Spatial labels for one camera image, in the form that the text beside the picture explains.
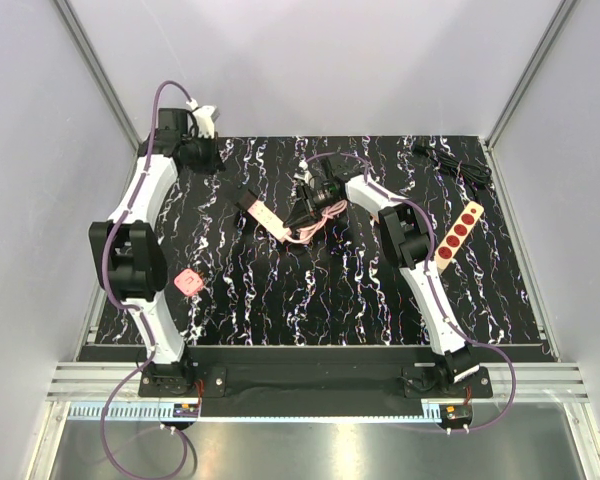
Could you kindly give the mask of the pink power strip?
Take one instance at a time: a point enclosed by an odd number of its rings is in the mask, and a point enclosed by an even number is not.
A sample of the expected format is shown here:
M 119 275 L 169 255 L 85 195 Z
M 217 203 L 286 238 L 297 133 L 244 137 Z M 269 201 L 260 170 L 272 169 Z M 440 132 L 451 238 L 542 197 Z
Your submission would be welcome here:
M 270 233 L 278 242 L 284 243 L 290 234 L 290 229 L 270 210 L 250 189 L 242 189 L 236 193 L 236 206 L 247 212 L 256 222 Z

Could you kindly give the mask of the pink square socket adapter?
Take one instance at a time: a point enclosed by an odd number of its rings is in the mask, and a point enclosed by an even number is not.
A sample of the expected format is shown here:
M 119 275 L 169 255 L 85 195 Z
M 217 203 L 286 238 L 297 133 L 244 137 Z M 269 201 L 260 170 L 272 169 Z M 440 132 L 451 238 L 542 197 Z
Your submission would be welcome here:
M 181 271 L 173 281 L 175 287 L 185 296 L 193 297 L 204 288 L 202 277 L 191 268 Z

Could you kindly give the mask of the beige red power strip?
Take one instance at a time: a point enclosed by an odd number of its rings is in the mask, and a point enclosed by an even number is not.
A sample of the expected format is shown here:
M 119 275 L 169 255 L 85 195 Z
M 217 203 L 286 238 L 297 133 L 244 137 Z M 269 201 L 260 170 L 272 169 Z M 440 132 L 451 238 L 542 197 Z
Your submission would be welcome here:
M 484 207 L 475 201 L 470 201 L 464 207 L 435 251 L 435 262 L 439 273 L 451 264 L 483 213 Z

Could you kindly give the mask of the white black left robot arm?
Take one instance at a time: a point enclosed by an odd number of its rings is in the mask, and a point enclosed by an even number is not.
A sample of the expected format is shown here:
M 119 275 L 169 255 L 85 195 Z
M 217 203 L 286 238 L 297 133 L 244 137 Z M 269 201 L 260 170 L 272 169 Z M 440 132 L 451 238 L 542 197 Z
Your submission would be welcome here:
M 184 108 L 158 109 L 120 204 L 107 220 L 89 227 L 99 284 L 111 304 L 131 315 L 145 345 L 146 359 L 138 367 L 145 397 L 186 396 L 204 389 L 167 305 L 168 265 L 155 226 L 183 171 L 213 175 L 222 170 L 218 115 L 217 107 L 195 101 Z

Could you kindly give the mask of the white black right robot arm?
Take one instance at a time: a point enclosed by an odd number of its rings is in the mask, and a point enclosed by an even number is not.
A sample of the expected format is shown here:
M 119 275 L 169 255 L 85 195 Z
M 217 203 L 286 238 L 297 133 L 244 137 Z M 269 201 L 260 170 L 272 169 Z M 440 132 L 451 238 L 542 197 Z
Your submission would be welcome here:
M 362 171 L 335 169 L 328 153 L 313 157 L 321 164 L 321 183 L 299 176 L 296 202 L 283 228 L 290 243 L 307 244 L 328 220 L 350 204 L 363 208 L 379 226 L 381 250 L 387 262 L 406 280 L 424 320 L 435 357 L 433 384 L 446 396 L 466 389 L 479 370 L 471 341 L 461 330 L 448 301 L 434 260 L 435 235 L 429 216 L 411 200 L 393 193 Z

